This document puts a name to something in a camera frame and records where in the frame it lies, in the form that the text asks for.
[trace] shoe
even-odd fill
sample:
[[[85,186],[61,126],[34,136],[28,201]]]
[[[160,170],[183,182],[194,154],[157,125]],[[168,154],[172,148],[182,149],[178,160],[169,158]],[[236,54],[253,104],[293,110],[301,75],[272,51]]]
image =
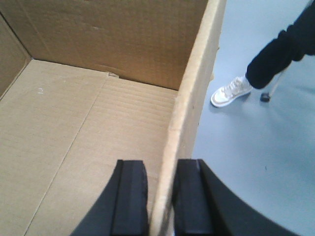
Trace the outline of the shoe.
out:
[[[229,85],[219,88],[212,94],[211,103],[215,107],[225,107],[236,98],[250,93],[251,90],[252,86],[245,76],[236,77]]]

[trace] cardboard box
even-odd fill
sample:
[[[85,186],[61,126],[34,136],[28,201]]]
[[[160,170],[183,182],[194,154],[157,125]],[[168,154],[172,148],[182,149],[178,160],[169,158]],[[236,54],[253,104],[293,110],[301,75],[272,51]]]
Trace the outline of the cardboard box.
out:
[[[169,227],[225,0],[0,1],[0,235],[69,235],[117,159],[144,160]]]

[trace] shoelace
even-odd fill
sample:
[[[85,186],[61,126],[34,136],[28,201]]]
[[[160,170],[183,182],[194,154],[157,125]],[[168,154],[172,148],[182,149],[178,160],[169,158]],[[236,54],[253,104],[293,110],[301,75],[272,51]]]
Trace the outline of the shoelace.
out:
[[[223,92],[226,97],[236,95],[241,90],[242,82],[239,77],[236,77],[232,82],[223,88]]]

